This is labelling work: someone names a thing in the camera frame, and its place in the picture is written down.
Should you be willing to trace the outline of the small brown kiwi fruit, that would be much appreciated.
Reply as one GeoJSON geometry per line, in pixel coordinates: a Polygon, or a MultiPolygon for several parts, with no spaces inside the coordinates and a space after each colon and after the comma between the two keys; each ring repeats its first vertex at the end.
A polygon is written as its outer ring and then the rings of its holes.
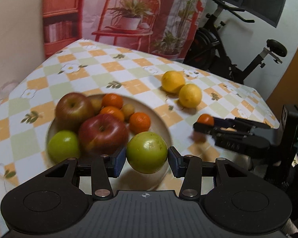
{"type": "Polygon", "coordinates": [[[94,109],[94,114],[95,115],[98,115],[103,107],[102,105],[102,99],[100,98],[90,98],[89,99],[91,104],[92,104],[92,107],[94,109]]]}

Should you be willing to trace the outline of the orange mandarin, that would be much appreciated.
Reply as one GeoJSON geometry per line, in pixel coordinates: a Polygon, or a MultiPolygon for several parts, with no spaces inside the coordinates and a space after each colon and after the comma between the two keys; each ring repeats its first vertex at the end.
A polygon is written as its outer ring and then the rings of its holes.
{"type": "Polygon", "coordinates": [[[206,113],[200,115],[197,122],[208,126],[214,126],[214,118],[206,113]]]}
{"type": "Polygon", "coordinates": [[[121,109],[124,105],[124,101],[122,96],[116,94],[116,93],[107,93],[103,98],[102,98],[102,106],[107,107],[107,106],[113,106],[118,109],[121,109]]]}
{"type": "Polygon", "coordinates": [[[143,112],[136,112],[129,118],[129,129],[133,134],[147,132],[151,126],[150,117],[143,112]]]}
{"type": "Polygon", "coordinates": [[[109,114],[122,122],[125,121],[124,114],[121,112],[119,108],[114,106],[105,106],[100,110],[100,114],[109,114]]]}

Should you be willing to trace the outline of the large red-green apple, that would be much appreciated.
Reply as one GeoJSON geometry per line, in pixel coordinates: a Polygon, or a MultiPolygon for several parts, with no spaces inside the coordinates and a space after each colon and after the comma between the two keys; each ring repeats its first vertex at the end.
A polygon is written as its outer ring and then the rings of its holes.
{"type": "Polygon", "coordinates": [[[78,92],[64,95],[55,108],[55,121],[59,130],[77,131],[82,123],[94,115],[90,99],[78,92]]]}

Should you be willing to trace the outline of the green apple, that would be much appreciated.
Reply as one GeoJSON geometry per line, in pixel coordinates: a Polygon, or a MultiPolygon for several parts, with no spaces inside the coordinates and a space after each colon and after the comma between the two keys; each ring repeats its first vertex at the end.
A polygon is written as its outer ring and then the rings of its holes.
{"type": "Polygon", "coordinates": [[[135,135],[126,146],[129,165],[142,174],[159,171],[167,160],[168,147],[164,139],[154,132],[135,135]]]}
{"type": "Polygon", "coordinates": [[[54,163],[60,163],[70,157],[79,158],[81,151],[77,135],[71,131],[57,132],[48,142],[47,153],[54,163]]]}

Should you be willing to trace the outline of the checkered floral tablecloth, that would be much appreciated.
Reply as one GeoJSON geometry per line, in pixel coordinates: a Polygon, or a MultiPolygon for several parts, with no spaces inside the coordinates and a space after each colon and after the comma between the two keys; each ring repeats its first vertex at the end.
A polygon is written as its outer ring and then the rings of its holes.
{"type": "Polygon", "coordinates": [[[193,137],[193,123],[201,114],[279,125],[253,88],[155,55],[81,39],[43,62],[1,103],[0,197],[49,168],[48,127],[59,99],[73,91],[117,93],[146,104],[164,121],[180,153],[208,161],[222,156],[243,166],[249,163],[244,156],[216,148],[210,137],[193,137]],[[183,108],[175,96],[161,89],[163,74],[172,70],[202,91],[195,110],[183,108]]]}

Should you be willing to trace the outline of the small green-yellow kiwi fruit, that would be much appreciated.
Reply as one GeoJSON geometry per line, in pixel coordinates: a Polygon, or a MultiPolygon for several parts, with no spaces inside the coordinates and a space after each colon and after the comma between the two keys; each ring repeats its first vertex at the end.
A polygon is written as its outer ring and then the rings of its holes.
{"type": "Polygon", "coordinates": [[[125,104],[120,111],[123,113],[125,121],[128,122],[131,115],[135,113],[135,108],[132,104],[125,104]]]}

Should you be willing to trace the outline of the yellow lemon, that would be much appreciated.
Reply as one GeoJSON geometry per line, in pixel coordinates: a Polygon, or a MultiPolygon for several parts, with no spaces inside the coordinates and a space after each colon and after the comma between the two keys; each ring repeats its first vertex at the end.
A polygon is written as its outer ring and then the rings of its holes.
{"type": "Polygon", "coordinates": [[[201,100],[201,89],[195,84],[186,84],[179,91],[179,102],[186,108],[196,108],[201,100]]]}
{"type": "Polygon", "coordinates": [[[178,71],[167,71],[161,78],[161,86],[168,93],[178,94],[184,85],[185,79],[178,71]]]}

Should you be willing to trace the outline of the beige round plate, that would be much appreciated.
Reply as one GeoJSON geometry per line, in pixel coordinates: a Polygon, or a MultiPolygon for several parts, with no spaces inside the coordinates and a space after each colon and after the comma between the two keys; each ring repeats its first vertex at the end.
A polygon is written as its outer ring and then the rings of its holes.
{"type": "Polygon", "coordinates": [[[53,163],[76,157],[81,166],[125,148],[118,167],[121,173],[110,179],[114,191],[155,189],[167,174],[171,144],[166,124],[141,102],[115,93],[78,92],[57,103],[46,141],[53,163]]]}

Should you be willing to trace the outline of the pink printed backdrop curtain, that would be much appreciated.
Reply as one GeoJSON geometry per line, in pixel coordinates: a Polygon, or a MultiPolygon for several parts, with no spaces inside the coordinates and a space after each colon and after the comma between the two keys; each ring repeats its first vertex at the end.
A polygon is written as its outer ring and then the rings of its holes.
{"type": "Polygon", "coordinates": [[[207,0],[43,0],[45,56],[81,38],[183,60],[207,0]]]}

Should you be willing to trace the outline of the dark red apple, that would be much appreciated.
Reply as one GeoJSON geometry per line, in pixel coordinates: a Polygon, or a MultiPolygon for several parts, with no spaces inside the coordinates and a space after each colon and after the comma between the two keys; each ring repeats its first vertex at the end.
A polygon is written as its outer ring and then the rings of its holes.
{"type": "Polygon", "coordinates": [[[125,124],[110,114],[99,114],[79,128],[78,139],[85,154],[111,155],[128,143],[125,124]]]}

